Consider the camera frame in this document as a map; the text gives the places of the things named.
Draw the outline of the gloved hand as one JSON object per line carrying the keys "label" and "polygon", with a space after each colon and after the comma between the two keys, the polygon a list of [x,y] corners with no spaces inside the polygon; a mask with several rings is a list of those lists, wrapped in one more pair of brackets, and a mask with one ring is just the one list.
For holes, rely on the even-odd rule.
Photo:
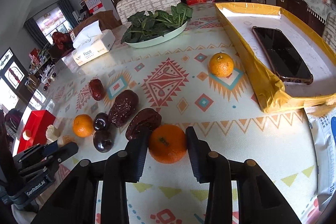
{"label": "gloved hand", "polygon": [[58,139],[57,139],[57,145],[58,145],[59,148],[67,145],[70,142],[75,143],[76,141],[75,141],[74,137],[69,136],[69,135],[62,135],[62,136],[58,137]]}

